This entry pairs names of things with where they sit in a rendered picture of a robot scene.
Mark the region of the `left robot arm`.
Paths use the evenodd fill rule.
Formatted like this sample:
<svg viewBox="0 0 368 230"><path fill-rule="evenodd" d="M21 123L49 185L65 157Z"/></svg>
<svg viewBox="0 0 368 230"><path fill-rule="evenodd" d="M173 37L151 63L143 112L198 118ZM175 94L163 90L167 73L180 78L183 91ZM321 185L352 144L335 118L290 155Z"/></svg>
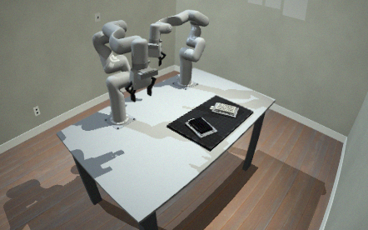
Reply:
<svg viewBox="0 0 368 230"><path fill-rule="evenodd" d="M161 33L170 33L172 31L172 26L180 26L188 21L190 21L191 24L191 31L186 40L186 45L195 49L191 49L188 47L181 48L179 52L180 77L177 77L177 79L179 80L177 84L185 88L193 85L193 82L191 81L191 62L196 63L199 61L206 46L205 40L200 37L200 26L205 27L209 24L208 17L198 11L186 10L177 14L176 16L163 18L156 23L150 25L148 43L148 49L159 49L159 45L157 44L162 42L162 40L160 39Z"/></svg>

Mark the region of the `black well plate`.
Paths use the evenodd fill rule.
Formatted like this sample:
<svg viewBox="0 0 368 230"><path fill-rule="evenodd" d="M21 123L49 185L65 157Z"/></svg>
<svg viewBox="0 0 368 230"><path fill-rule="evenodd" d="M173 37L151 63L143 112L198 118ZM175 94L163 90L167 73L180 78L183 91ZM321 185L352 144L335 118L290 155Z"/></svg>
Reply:
<svg viewBox="0 0 368 230"><path fill-rule="evenodd" d="M189 123L200 133L206 133L213 130L212 126L210 126L203 118L197 117L189 121Z"/></svg>

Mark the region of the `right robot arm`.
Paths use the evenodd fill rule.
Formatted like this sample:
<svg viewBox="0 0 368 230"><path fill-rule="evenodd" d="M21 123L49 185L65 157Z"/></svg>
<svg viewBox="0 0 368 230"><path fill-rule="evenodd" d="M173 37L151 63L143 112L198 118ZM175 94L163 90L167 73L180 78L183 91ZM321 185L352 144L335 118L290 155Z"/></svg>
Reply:
<svg viewBox="0 0 368 230"><path fill-rule="evenodd" d="M119 20L104 24L102 30L92 37L93 46L99 54L105 73L122 71L111 75L106 80L112 110L111 123L114 125L122 125L129 120L126 115L124 94L120 89L129 83L131 68L124 55L114 57L112 51L116 54L132 52L132 68L139 72L138 79L143 80L158 75L157 69L148 67L150 60L148 60L147 40L139 36L125 37L126 31L127 24ZM106 43L109 43L110 47L106 46Z"/></svg>

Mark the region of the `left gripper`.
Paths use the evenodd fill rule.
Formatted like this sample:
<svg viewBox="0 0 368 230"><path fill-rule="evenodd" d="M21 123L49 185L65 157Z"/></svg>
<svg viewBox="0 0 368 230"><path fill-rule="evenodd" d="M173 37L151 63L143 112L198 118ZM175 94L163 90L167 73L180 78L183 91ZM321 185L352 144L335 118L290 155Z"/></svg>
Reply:
<svg viewBox="0 0 368 230"><path fill-rule="evenodd" d="M148 57L150 58L159 58L159 67L162 65L162 59L166 56L165 53L161 52L161 43L158 43L159 49L148 49ZM161 57L163 55L163 57Z"/></svg>

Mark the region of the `white rectangular frame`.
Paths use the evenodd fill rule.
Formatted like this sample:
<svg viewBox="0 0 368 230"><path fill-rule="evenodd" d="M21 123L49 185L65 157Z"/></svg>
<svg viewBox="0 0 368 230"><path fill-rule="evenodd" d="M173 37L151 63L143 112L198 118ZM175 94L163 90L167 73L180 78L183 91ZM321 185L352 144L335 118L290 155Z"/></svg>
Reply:
<svg viewBox="0 0 368 230"><path fill-rule="evenodd" d="M213 130L209 131L209 132L205 132L203 134L200 134L189 122L185 122L185 124L200 138L205 138L207 136L210 136L214 133L217 133L217 130L215 128L213 128Z"/></svg>

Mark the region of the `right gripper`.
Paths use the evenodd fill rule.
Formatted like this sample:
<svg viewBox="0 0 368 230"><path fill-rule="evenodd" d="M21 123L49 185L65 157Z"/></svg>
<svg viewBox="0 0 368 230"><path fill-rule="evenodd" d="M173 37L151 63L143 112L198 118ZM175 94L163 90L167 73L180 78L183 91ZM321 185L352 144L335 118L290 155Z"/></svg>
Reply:
<svg viewBox="0 0 368 230"><path fill-rule="evenodd" d="M156 81L156 78L154 78L154 77L149 77L149 78L146 78L146 79L143 79L143 80L139 80L139 79L137 79L137 74L138 73L139 72L137 70L131 68L129 83L125 87L127 92L131 94L131 100L133 100L133 102L136 102L136 95L134 93L138 89L149 86L149 87L147 87L147 95L151 96L152 95L152 88L153 88L153 85L155 84L155 81ZM129 88L131 88L131 91L129 90Z"/></svg>

